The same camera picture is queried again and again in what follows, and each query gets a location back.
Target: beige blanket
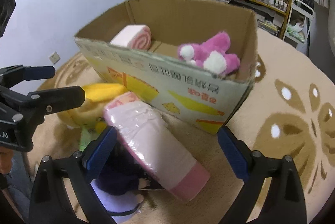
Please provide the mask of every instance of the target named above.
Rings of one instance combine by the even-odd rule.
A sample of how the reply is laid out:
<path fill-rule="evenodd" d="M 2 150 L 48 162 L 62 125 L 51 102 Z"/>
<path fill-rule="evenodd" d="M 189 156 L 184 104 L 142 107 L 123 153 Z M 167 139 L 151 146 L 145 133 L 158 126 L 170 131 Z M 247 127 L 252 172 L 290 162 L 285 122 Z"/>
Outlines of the beige blanket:
<path fill-rule="evenodd" d="M 258 30 L 256 84 L 228 126 L 237 138 L 265 156 L 294 158 L 304 187 L 308 221 L 322 208 L 335 187 L 335 86 L 311 61 L 293 47 Z M 75 55 L 41 89 L 101 82 L 81 55 Z M 165 191 L 149 193 L 141 213 L 128 223 L 218 223 L 228 210 L 242 181 L 235 178 L 216 136 L 196 129 L 168 114 L 171 133 L 210 172 L 210 180 L 189 203 Z M 57 117 L 46 117 L 33 137 L 28 153 L 31 172 L 44 155 L 54 159 L 78 149 L 80 130 L 68 129 Z M 77 215 L 84 215 L 69 188 Z M 252 218 L 264 201 L 262 193 Z"/>

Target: yellow duck plush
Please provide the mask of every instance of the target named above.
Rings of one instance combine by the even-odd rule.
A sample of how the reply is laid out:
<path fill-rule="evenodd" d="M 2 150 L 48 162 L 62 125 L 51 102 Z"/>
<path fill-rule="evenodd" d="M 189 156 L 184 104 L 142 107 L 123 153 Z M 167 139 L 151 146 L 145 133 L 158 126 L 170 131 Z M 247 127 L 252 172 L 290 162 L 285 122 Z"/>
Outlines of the yellow duck plush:
<path fill-rule="evenodd" d="M 118 83 L 95 83 L 82 88 L 85 91 L 84 103 L 79 108 L 57 113 L 68 126 L 82 128 L 80 150 L 84 150 L 107 126 L 103 118 L 106 104 L 128 91 Z"/>

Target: power socket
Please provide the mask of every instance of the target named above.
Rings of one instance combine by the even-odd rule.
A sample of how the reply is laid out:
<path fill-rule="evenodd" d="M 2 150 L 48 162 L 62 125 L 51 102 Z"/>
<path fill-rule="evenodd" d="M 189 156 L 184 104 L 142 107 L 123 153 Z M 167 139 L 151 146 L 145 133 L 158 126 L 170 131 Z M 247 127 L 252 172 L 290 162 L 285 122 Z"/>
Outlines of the power socket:
<path fill-rule="evenodd" d="M 57 52 L 55 51 L 54 53 L 52 53 L 50 56 L 49 56 L 49 59 L 50 61 L 52 62 L 52 64 L 56 64 L 60 59 L 61 57 L 57 54 Z"/>

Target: pink and white stuffed animal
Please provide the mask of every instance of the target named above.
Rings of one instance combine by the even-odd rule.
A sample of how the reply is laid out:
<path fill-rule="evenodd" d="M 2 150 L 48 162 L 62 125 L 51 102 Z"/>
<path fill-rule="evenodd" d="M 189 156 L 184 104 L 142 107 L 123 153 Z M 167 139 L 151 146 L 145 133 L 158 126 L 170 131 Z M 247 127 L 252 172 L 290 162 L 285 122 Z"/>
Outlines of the pink and white stuffed animal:
<path fill-rule="evenodd" d="M 236 54 L 226 54 L 230 48 L 230 37 L 220 32 L 202 44 L 182 44 L 178 47 L 178 57 L 192 65 L 219 75 L 227 75 L 240 67 Z"/>

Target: person's arm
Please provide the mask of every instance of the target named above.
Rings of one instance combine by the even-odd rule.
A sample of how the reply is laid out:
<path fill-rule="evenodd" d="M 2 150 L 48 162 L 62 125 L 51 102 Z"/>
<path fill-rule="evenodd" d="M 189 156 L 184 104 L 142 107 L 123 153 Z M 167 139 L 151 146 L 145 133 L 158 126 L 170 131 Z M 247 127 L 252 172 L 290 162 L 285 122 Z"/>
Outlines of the person's arm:
<path fill-rule="evenodd" d="M 7 174 L 12 168 L 14 152 L 11 149 L 0 147 L 0 173 Z"/>

